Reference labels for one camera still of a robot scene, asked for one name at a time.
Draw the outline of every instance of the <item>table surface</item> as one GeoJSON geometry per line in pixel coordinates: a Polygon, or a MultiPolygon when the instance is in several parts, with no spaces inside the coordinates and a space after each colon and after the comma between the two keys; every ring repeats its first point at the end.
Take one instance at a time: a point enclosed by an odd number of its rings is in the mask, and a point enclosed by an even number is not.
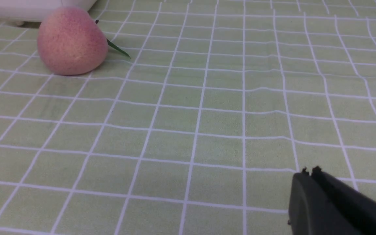
{"type": "Polygon", "coordinates": [[[0,235],[290,235],[292,175],[376,200],[376,0],[98,0],[51,74],[0,20],[0,235]]]}

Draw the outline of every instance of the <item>peach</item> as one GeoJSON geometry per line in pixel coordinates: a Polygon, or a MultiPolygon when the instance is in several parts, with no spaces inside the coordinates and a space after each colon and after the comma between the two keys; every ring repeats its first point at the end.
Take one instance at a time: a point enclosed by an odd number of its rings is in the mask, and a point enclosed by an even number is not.
{"type": "Polygon", "coordinates": [[[88,73],[105,60],[107,39],[88,12],[60,7],[40,24],[37,36],[40,59],[54,74],[88,73]]]}

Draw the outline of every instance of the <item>white plastic object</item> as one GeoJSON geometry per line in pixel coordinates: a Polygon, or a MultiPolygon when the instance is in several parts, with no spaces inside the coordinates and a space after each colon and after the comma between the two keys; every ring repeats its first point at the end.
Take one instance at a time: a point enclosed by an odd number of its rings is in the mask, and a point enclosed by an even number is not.
{"type": "Polygon", "coordinates": [[[54,9],[76,6],[88,11],[97,0],[0,0],[0,19],[22,25],[41,22],[54,9]]]}

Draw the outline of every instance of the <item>black plastic part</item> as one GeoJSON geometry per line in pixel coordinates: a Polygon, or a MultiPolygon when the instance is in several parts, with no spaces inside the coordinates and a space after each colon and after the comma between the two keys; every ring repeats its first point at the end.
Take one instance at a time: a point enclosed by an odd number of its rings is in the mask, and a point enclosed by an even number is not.
{"type": "Polygon", "coordinates": [[[294,174],[289,216],[294,235],[376,235],[376,202],[319,168],[294,174]]]}

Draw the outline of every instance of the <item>green checkered tablecloth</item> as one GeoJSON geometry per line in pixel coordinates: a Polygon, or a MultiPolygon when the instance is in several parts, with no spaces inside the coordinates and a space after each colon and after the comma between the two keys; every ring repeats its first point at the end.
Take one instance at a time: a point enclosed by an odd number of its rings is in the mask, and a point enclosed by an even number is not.
{"type": "Polygon", "coordinates": [[[376,200],[376,0],[99,0],[51,74],[0,20],[0,235],[290,235],[294,172],[376,200]]]}

